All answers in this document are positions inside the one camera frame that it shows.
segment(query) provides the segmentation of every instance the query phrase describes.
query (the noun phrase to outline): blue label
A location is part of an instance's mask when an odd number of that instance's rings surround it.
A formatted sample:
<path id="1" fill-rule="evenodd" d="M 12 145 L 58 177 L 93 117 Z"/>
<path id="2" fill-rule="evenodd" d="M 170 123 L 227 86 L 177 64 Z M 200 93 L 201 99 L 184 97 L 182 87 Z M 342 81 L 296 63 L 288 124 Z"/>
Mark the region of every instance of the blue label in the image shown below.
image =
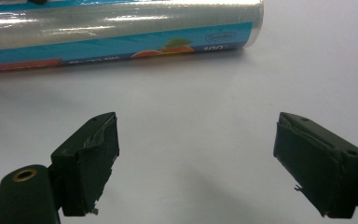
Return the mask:
<path id="1" fill-rule="evenodd" d="M 245 45 L 251 32 L 252 23 L 244 22 L 18 49 L 1 49 L 0 64 L 46 60 L 55 60 L 56 63 L 82 63 L 232 49 Z"/>

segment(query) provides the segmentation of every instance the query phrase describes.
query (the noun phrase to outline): clear plastic film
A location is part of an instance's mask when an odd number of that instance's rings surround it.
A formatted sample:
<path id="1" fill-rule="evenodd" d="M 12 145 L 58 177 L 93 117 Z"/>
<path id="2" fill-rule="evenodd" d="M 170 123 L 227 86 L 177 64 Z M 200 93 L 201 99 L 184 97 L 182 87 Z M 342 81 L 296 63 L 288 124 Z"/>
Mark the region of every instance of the clear plastic film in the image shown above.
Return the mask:
<path id="1" fill-rule="evenodd" d="M 0 49 L 250 22 L 251 46 L 263 20 L 262 0 L 120 1 L 0 11 Z"/>

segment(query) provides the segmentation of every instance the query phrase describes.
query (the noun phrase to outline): printed logo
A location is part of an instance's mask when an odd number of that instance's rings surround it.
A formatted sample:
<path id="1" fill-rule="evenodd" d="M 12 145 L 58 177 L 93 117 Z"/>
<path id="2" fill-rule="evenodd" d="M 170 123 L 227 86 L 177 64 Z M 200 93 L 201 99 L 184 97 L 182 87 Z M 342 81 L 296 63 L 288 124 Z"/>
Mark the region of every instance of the printed logo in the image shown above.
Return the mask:
<path id="1" fill-rule="evenodd" d="M 235 38 L 237 34 L 233 32 L 229 33 L 218 33 L 213 35 L 206 35 L 205 40 L 209 43 L 224 42 Z"/>

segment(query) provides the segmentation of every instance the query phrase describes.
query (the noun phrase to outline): white table surface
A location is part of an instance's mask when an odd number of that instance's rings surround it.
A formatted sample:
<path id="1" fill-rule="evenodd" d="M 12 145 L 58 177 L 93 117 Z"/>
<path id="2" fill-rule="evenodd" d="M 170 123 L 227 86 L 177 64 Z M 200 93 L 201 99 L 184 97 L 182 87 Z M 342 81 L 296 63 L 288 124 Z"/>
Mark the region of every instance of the white table surface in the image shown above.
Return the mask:
<path id="1" fill-rule="evenodd" d="M 64 224 L 358 223 L 322 218 L 272 156 L 281 111 L 358 146 L 358 1 L 266 1 L 248 49 L 0 73 L 0 180 L 109 111 L 100 215 Z"/>

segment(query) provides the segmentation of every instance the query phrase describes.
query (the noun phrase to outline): brass insert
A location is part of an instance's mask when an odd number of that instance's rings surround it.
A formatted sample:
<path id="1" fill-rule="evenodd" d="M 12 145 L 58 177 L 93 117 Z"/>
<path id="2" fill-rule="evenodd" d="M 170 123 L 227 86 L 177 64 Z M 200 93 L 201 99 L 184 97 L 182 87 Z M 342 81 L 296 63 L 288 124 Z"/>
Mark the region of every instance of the brass insert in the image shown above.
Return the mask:
<path id="1" fill-rule="evenodd" d="M 23 181 L 29 180 L 32 177 L 36 176 L 36 174 L 37 174 L 36 169 L 23 169 L 23 170 L 18 171 L 16 174 L 14 174 L 13 181 L 14 182 L 23 182 Z"/>

